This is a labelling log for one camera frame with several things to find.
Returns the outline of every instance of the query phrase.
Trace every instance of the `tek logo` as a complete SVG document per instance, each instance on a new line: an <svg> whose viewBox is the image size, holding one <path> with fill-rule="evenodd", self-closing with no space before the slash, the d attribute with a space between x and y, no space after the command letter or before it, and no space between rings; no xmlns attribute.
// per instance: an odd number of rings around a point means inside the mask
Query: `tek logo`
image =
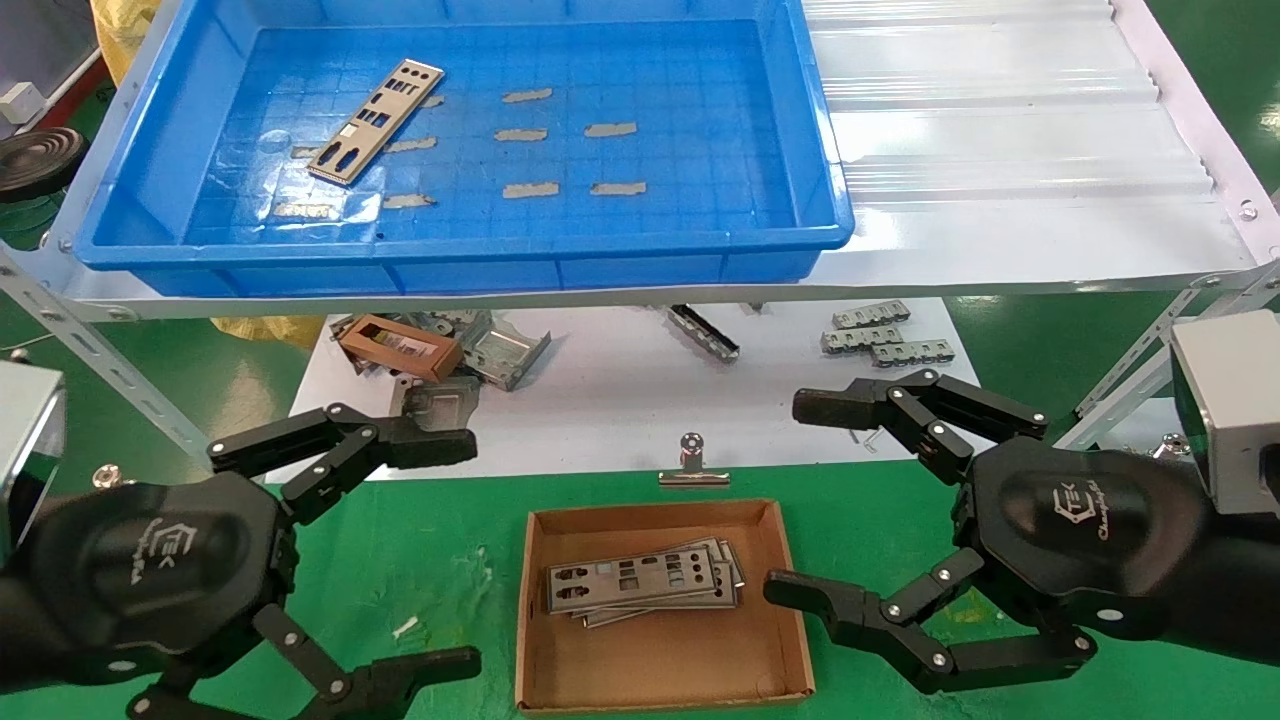
<svg viewBox="0 0 1280 720"><path fill-rule="evenodd" d="M1098 511L1093 506L1093 496L1088 492L1080 493L1075 489L1075 483L1061 483L1062 487L1053 488L1053 512L1066 518L1079 525L1089 518L1097 518Z"/></svg>
<svg viewBox="0 0 1280 720"><path fill-rule="evenodd" d="M166 528L160 528L164 518L156 518L147 523L142 530L138 544L133 551L133 571L129 574L129 584L136 585L142 582L142 574L147 569L147 560L160 557L157 568L175 568L178 559L191 552L191 543L195 542L197 528L183 523L174 523Z"/></svg>

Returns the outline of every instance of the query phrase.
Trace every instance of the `green mat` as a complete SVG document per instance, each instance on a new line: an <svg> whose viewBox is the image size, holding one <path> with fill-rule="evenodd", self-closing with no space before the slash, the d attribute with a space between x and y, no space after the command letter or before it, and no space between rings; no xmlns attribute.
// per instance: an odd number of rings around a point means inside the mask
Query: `green mat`
<svg viewBox="0 0 1280 720"><path fill-rule="evenodd" d="M298 591L288 610L347 667L387 655L475 644L484 653L484 674L424 691L408 717L516 717L516 597L526 514L719 497L778 500L797 569L878 591L896 589L951 550L952 492L914 462L735 470L730 491L660 491L650 473L376 483L302 528ZM397 642L392 630L411 616L421 623ZM795 707L685 716L1169 720L1275 717L1280 707L1275 667L1162 643L1106 639L1098 657L1068 682L923 697L878 657L832 647L812 619L808 628L818 682L812 700ZM952 605L929 629L946 641L1023 632L975 594ZM123 717L143 684L0 698L0 717ZM308 694L265 647L196 692L197 700L268 720L292 717Z"/></svg>

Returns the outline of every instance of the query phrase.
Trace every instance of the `shelf leg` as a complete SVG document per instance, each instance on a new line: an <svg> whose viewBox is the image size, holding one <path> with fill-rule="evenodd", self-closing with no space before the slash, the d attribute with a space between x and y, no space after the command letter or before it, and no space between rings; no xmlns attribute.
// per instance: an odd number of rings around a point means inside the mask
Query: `shelf leg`
<svg viewBox="0 0 1280 720"><path fill-rule="evenodd" d="M9 252L9 247L0 242L0 290L63 341L63 345L106 380L106 384L124 396L169 439L178 443L178 447L198 465L211 468L206 454L209 438L205 433L142 377L142 373L101 333L81 322L58 296L26 274Z"/></svg>

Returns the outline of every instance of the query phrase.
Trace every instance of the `white box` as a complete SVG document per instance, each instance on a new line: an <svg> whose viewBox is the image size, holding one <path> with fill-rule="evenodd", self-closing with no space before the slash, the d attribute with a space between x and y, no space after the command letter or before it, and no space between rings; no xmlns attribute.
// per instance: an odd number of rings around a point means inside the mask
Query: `white box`
<svg viewBox="0 0 1280 720"><path fill-rule="evenodd" d="M0 115L15 126L27 124L45 109L45 96L29 82L19 82L0 97Z"/></svg>

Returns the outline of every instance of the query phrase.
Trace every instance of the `metal binder clip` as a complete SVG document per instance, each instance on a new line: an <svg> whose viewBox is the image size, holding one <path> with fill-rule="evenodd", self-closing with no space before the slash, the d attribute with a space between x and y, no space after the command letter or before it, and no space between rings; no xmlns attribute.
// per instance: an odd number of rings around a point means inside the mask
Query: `metal binder clip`
<svg viewBox="0 0 1280 720"><path fill-rule="evenodd" d="M728 473L703 470L703 436L685 433L680 438L680 471L658 473L658 484L678 488L728 487Z"/></svg>

